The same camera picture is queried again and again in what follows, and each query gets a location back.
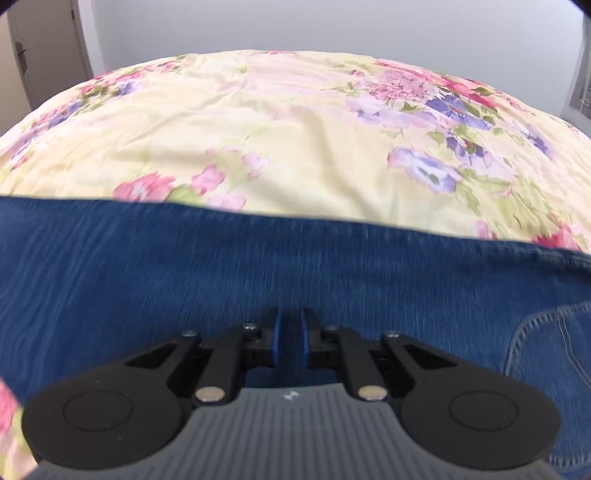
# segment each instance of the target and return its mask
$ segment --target blue jeans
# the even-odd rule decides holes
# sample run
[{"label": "blue jeans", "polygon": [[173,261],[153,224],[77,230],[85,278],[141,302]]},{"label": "blue jeans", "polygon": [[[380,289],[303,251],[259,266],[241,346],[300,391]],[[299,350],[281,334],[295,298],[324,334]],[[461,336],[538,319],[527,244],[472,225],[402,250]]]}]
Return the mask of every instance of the blue jeans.
[{"label": "blue jeans", "polygon": [[591,257],[517,242],[180,205],[0,198],[0,375],[45,385],[187,329],[286,312],[280,365],[252,385],[325,382],[297,311],[368,338],[397,330],[543,390],[550,458],[591,474]]}]

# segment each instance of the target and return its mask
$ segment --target gray gripper base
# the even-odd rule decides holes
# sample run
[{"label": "gray gripper base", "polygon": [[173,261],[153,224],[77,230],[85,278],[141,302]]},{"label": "gray gripper base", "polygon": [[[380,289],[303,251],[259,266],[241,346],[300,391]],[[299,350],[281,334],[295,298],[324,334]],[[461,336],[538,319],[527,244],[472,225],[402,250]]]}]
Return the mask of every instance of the gray gripper base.
[{"label": "gray gripper base", "polygon": [[419,447],[384,403],[342,384],[242,389],[223,407],[198,408],[165,448],[138,463],[73,471],[42,462],[28,480],[559,480],[544,462],[479,472]]}]

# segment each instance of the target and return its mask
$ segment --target logo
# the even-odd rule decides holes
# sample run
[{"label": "logo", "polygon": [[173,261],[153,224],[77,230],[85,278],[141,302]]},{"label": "logo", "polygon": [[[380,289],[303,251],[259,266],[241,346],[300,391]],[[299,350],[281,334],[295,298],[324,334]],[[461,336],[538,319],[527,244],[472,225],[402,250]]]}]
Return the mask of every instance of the logo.
[{"label": "logo", "polygon": [[300,394],[298,392],[296,392],[295,390],[289,390],[289,392],[285,392],[282,396],[287,401],[294,401],[294,400],[298,399]]}]

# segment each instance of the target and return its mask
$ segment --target round black pad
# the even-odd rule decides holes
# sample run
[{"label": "round black pad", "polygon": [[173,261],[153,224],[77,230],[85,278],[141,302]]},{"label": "round black pad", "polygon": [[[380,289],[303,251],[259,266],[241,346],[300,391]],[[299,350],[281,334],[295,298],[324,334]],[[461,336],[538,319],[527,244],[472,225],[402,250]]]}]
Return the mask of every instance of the round black pad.
[{"label": "round black pad", "polygon": [[519,416],[515,402],[495,392],[468,392],[449,405],[452,418],[460,425],[482,432],[497,432],[512,425]]},{"label": "round black pad", "polygon": [[181,405],[162,377],[122,365],[48,387],[22,417],[38,459],[78,470],[141,460],[170,442],[182,423]]},{"label": "round black pad", "polygon": [[87,392],[64,407],[64,417],[73,427],[89,432],[109,430],[125,422],[132,411],[131,400],[109,391]]},{"label": "round black pad", "polygon": [[509,470],[550,453],[560,429],[554,404],[529,385],[471,365],[424,371],[400,420],[432,454],[478,470]]}]

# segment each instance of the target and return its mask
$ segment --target metal screw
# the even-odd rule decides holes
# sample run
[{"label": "metal screw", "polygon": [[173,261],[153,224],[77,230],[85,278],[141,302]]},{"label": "metal screw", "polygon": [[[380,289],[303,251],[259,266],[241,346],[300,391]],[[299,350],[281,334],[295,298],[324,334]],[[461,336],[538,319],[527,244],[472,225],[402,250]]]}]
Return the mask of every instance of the metal screw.
[{"label": "metal screw", "polygon": [[365,385],[357,390],[357,395],[367,401],[380,401],[388,396],[388,390],[379,385]]},{"label": "metal screw", "polygon": [[199,401],[211,403],[220,401],[226,396],[226,392],[220,387],[202,387],[195,392],[195,396]]}]

